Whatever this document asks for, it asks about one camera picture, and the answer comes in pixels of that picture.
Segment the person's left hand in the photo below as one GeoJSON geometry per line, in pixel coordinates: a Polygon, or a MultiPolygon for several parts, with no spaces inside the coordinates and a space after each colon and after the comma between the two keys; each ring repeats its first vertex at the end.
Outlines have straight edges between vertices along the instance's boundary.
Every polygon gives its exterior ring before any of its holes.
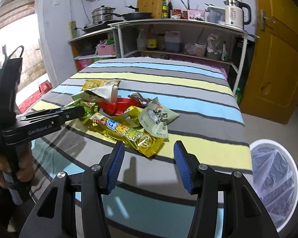
{"type": "MultiPolygon", "coordinates": [[[[27,143],[21,156],[19,157],[19,167],[20,170],[16,173],[17,178],[21,182],[28,182],[32,180],[34,176],[33,168],[33,156],[31,150],[31,144],[27,143]]],[[[9,163],[4,155],[0,154],[0,186],[4,189],[7,189],[8,186],[5,182],[3,173],[11,173],[12,170],[9,166],[9,163]]]]}

